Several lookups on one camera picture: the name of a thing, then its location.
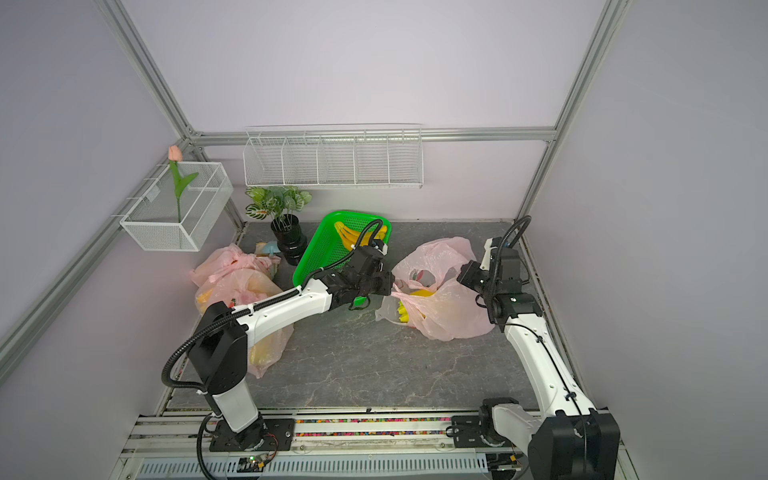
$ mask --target green tray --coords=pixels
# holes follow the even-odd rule
[[[386,225],[384,243],[388,243],[389,234],[392,232],[392,224],[384,217],[345,210],[327,214],[323,221],[320,222],[320,226],[317,227],[317,231],[307,246],[304,256],[301,257],[299,265],[296,266],[296,272],[293,273],[293,285],[301,285],[306,276],[313,270],[330,265],[349,253],[349,250],[344,248],[344,245],[341,243],[341,238],[333,226],[334,223],[343,222],[353,230],[362,231],[368,223],[377,218]]]

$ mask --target pink plastic bag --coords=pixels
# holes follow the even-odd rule
[[[469,240],[442,238],[424,243],[392,269],[392,296],[408,311],[408,325],[428,339],[444,342],[485,335],[493,330],[485,309],[475,303],[476,292],[456,281],[462,265],[474,260]],[[414,290],[431,296],[409,295]]]
[[[197,308],[201,313],[216,302],[227,306],[258,302],[282,290],[259,270],[244,268],[222,276],[216,283],[206,282],[195,294]],[[293,334],[293,325],[277,330],[261,339],[248,352],[248,372],[260,379],[266,369],[283,356],[288,339]]]
[[[266,369],[283,356],[288,339],[293,335],[293,324],[285,326],[261,339],[248,352],[248,373],[260,379]]]
[[[248,268],[259,270],[274,277],[279,257],[257,257],[253,253],[243,253],[234,243],[214,251],[198,268],[190,273],[190,278],[197,286],[216,283],[219,279],[235,270]]]
[[[216,283],[206,282],[195,293],[200,313],[216,302],[227,306],[245,305],[277,295],[282,290],[260,270],[244,268],[222,276]]]

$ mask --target white wire basket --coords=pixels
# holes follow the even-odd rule
[[[248,132],[246,185],[306,189],[421,187],[419,129],[336,132]]]
[[[144,250],[200,251],[232,195],[232,183],[221,164],[185,161],[178,167],[182,177],[197,172],[181,194],[181,222],[170,167],[162,170],[120,222]]]

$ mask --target black pot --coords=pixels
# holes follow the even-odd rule
[[[272,220],[270,227],[277,238],[277,248],[289,265],[298,265],[307,245],[306,235],[301,233],[301,225],[296,215],[285,215],[283,222]]]

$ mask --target gray floor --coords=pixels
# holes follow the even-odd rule
[[[307,236],[317,223],[302,223]],[[485,239],[499,237],[506,223],[394,223],[389,239],[388,266],[395,266],[416,247],[443,237],[465,237],[478,260]],[[250,223],[240,242],[252,252],[258,241],[274,237],[267,223]],[[283,262],[276,283],[293,287],[294,268]],[[426,339],[418,330],[376,322],[368,309],[339,308],[305,318],[283,358],[262,379],[247,382],[259,407],[413,406],[477,408],[484,398],[512,396],[525,408],[536,409],[533,389],[512,346],[498,329],[472,339],[450,342]],[[182,379],[196,379],[191,367]],[[206,409],[204,399],[190,389],[176,390],[169,409]]]

